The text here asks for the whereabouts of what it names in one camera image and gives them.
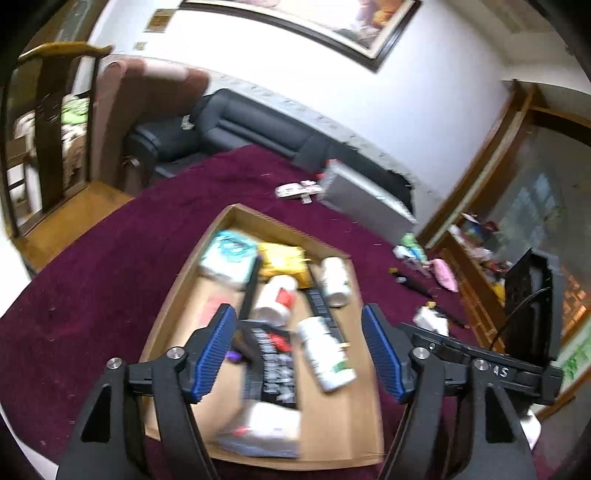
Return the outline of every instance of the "cardboard tray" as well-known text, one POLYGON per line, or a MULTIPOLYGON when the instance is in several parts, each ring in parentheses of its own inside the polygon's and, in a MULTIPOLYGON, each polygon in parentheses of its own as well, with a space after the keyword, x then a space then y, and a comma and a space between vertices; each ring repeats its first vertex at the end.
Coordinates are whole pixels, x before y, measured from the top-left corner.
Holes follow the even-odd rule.
MULTIPOLYGON (((362 300, 349 257, 308 235, 243 205, 230 205, 209 226, 187 259, 183 269, 154 322, 140 361, 150 361, 172 346, 184 345, 191 333, 203 327, 204 305, 212 296, 225 297, 236 311, 242 301, 237 292, 202 277, 199 260, 217 232, 233 229, 267 242, 298 245, 319 269, 323 258, 341 257, 346 261, 352 300, 346 307, 332 309, 343 334, 349 341, 347 355, 357 379, 349 385, 325 394, 301 350, 297 335, 292 337, 295 357, 297 401, 301 417, 301 456, 299 459, 253 458, 222 450, 216 433, 238 412, 242 400, 245 367, 225 361, 212 392, 192 406, 201 436, 212 458, 229 462, 281 470, 321 470, 348 468, 379 463, 384 457, 382 421, 374 366, 361 329, 362 300)), ((303 293, 298 292, 287 329, 295 331, 300 320, 311 316, 303 293)), ((152 399, 145 398, 143 415, 146 434, 160 439, 152 399)))

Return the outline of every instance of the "white bottle with green label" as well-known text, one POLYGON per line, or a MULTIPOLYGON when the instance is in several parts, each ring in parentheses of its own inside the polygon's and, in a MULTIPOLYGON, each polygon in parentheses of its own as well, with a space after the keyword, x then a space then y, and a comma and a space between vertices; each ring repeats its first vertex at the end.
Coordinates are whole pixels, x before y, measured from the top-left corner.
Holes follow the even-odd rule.
POLYGON ((325 392, 352 382, 356 375, 348 365, 345 351, 330 334, 322 317, 309 317, 297 325, 302 347, 325 392))

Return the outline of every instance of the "metal screw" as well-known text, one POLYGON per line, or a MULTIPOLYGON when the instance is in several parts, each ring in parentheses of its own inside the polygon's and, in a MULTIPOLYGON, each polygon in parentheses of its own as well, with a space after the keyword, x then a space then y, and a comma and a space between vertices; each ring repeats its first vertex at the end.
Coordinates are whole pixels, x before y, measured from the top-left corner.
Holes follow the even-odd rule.
POLYGON ((184 355, 183 347, 181 346, 174 346, 166 352, 166 356, 173 360, 177 360, 184 355))
POLYGON ((418 346, 413 349, 413 355, 417 357, 419 360, 425 360, 426 358, 429 358, 429 355, 431 354, 429 353, 429 350, 427 350, 426 348, 418 346))
POLYGON ((473 364, 476 367, 476 369, 480 370, 481 372, 486 372, 488 370, 488 363, 484 361, 482 358, 477 358, 476 360, 474 360, 473 364))
POLYGON ((109 360, 107 362, 107 368, 109 370, 117 370, 121 364, 123 363, 123 360, 121 358, 119 358, 118 356, 116 356, 115 358, 112 358, 111 360, 109 360))

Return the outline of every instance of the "black leather sofa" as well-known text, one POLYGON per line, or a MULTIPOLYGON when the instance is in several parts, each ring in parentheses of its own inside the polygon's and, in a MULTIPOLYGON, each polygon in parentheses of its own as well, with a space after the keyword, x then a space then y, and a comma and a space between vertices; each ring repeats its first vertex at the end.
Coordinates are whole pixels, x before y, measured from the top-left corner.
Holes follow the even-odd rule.
POLYGON ((170 178, 211 155, 259 144, 311 174, 337 158, 398 198, 412 212, 411 185, 348 145, 236 92, 221 89, 199 100, 190 114, 137 125, 128 135, 125 154, 142 172, 144 186, 170 178))

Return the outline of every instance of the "black cable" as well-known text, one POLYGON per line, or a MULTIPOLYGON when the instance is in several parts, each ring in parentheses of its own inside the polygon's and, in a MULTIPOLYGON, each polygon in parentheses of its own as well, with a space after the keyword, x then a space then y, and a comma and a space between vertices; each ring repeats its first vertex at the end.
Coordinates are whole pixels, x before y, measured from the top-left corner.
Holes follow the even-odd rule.
POLYGON ((540 294, 545 293, 545 292, 547 292, 549 290, 551 290, 551 287, 541 288, 541 289, 533 292, 531 295, 528 295, 523 300, 521 300, 521 302, 519 303, 519 305, 517 305, 517 307, 515 307, 515 309, 513 310, 513 312, 511 312, 509 314, 509 316, 507 317, 507 320, 505 321, 504 325, 501 328, 499 328, 499 331, 496 333, 495 338, 491 342, 491 345, 490 345, 490 347, 488 349, 489 350, 492 350, 493 349, 493 347, 495 346, 495 344, 497 343, 497 341, 499 341, 499 338, 501 337, 502 333, 507 329, 507 327, 509 326, 511 320, 515 317, 515 314, 518 311, 520 311, 523 307, 525 307, 528 303, 530 303, 534 298, 536 298, 540 294))

